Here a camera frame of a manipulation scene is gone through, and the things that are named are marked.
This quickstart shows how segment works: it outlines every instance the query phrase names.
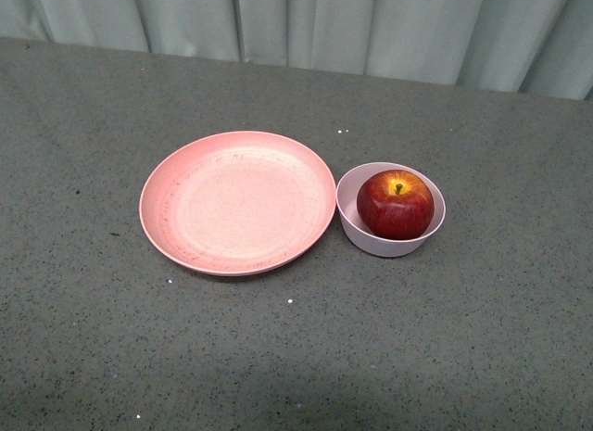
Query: curtain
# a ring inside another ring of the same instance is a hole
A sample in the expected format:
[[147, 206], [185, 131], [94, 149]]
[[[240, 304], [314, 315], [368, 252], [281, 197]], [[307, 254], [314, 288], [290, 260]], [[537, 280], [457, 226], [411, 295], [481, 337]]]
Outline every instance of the curtain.
[[0, 0], [0, 36], [593, 99], [593, 0]]

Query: white bowl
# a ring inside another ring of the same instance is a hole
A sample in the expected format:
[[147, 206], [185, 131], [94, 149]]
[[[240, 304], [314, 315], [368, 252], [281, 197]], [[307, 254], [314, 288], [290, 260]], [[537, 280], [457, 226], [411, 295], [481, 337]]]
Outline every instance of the white bowl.
[[[416, 174], [433, 194], [435, 214], [423, 235], [415, 239], [398, 241], [373, 235], [360, 219], [356, 208], [356, 198], [362, 185], [380, 171], [395, 169], [407, 170]], [[371, 162], [350, 170], [340, 179], [337, 185], [336, 202], [340, 211], [342, 226], [350, 241], [365, 252], [379, 257], [394, 258], [409, 254], [426, 241], [429, 236], [433, 235], [445, 220], [445, 199], [436, 185], [420, 172], [405, 165], [391, 162]]]

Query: red apple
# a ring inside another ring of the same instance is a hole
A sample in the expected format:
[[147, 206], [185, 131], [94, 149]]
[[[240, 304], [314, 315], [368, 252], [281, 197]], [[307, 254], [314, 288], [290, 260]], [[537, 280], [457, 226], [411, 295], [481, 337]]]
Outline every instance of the red apple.
[[417, 238], [435, 214], [428, 186], [405, 170], [381, 171], [369, 178], [359, 190], [356, 205], [371, 232], [385, 239]]

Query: gray countertop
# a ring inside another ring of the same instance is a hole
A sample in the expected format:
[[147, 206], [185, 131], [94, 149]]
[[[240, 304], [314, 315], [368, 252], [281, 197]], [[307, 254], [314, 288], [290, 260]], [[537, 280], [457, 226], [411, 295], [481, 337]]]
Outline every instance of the gray countertop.
[[[235, 130], [408, 165], [447, 218], [188, 271], [139, 196]], [[591, 103], [0, 39], [0, 143], [0, 429], [593, 429]]]

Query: plate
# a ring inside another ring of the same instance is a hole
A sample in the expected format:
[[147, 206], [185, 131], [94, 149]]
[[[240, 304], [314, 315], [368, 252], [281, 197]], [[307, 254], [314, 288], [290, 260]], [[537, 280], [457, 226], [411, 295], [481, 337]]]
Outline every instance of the plate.
[[310, 148], [274, 133], [198, 139], [163, 160], [140, 196], [152, 244], [213, 275], [275, 269], [307, 251], [335, 211], [335, 181]]

